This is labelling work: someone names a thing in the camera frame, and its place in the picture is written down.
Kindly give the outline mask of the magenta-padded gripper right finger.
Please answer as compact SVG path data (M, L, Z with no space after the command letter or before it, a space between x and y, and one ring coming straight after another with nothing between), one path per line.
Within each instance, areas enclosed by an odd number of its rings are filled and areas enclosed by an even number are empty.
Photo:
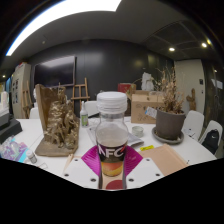
M123 188L135 189L163 177L162 172L149 157L143 157L132 147L126 147L123 167Z

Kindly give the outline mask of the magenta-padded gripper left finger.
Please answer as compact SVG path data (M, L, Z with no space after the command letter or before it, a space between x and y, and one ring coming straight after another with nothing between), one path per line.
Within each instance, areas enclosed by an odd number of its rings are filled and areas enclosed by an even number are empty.
M63 177L81 187L98 189L101 165L97 147L93 146L81 158L74 157L64 170Z

